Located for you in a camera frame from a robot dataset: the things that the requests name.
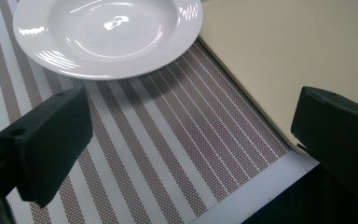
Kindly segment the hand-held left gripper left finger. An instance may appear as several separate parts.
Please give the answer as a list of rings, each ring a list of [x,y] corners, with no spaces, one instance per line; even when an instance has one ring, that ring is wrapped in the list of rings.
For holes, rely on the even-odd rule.
[[[92,136],[85,89],[50,96],[0,132],[0,197],[47,206]]]

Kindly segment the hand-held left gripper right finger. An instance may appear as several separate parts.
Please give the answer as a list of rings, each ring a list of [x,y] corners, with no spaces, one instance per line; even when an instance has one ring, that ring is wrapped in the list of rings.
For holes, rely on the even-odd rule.
[[[331,91],[303,87],[291,133],[301,147],[358,197],[358,104]]]

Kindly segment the cream cutting board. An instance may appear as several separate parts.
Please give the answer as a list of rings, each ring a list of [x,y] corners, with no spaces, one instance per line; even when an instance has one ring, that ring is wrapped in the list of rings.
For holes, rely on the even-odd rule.
[[[358,103],[358,0],[202,0],[201,42],[285,142],[311,86]]]

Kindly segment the striped woven placemat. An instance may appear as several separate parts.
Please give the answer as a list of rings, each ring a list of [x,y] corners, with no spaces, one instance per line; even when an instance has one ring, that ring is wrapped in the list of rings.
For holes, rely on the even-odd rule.
[[[201,43],[151,74],[85,81],[94,135],[46,207],[17,224],[228,224],[315,166],[293,151]]]

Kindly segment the white ceramic plate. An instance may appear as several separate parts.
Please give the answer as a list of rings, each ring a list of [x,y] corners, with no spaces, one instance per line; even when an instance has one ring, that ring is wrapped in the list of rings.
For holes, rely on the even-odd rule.
[[[18,44],[60,75],[116,80],[172,63],[199,36],[200,0],[20,0]]]

